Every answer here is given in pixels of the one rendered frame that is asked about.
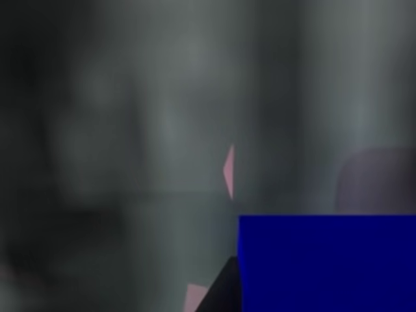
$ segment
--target pink triangle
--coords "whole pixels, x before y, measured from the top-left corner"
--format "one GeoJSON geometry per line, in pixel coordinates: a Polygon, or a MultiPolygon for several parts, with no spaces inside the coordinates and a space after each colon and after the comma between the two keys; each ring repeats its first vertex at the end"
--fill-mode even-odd
{"type": "Polygon", "coordinates": [[[231,145],[228,151],[226,163],[224,164],[224,178],[228,189],[228,194],[231,199],[234,196],[234,145],[231,145]]]}
{"type": "Polygon", "coordinates": [[[208,288],[199,285],[188,284],[187,297],[183,312],[195,312],[201,304],[203,297],[208,293],[208,288]]]}

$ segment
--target blue rectangle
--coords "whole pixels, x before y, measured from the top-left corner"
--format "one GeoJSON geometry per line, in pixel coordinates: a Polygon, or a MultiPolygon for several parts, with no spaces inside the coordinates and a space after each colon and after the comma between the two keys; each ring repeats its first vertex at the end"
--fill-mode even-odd
{"type": "Polygon", "coordinates": [[[416,216],[242,216],[243,312],[416,311],[416,216]]]}

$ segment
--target blurred background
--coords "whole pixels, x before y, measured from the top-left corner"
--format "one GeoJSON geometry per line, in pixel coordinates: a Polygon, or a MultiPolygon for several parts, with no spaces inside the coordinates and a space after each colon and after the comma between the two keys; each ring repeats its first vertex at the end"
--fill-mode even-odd
{"type": "Polygon", "coordinates": [[[346,164],[346,197],[373,187],[354,165],[369,149],[365,174],[411,192],[415,13],[4,1],[0,310],[180,312],[236,254],[238,215],[336,213],[346,164]]]}

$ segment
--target pink shape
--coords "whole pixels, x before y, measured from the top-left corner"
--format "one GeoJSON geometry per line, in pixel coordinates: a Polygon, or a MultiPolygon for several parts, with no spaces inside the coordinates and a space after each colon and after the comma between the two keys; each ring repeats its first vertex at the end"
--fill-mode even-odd
{"type": "Polygon", "coordinates": [[[234,195],[234,145],[231,145],[228,151],[226,163],[224,164],[224,178],[228,189],[228,194],[231,199],[234,195]]]}
{"type": "Polygon", "coordinates": [[[207,287],[188,284],[183,312],[195,312],[207,292],[207,287]]]}

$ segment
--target blurry gray background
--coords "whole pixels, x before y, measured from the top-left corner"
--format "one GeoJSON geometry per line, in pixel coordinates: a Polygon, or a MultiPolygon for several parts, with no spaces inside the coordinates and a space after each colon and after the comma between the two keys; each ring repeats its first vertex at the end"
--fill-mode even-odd
{"type": "Polygon", "coordinates": [[[75,108],[51,120],[61,188],[81,203],[124,194],[138,311],[180,312],[187,283],[209,286],[238,214],[333,213],[349,157],[413,146],[415,9],[104,0],[94,31],[73,22],[75,108]]]}

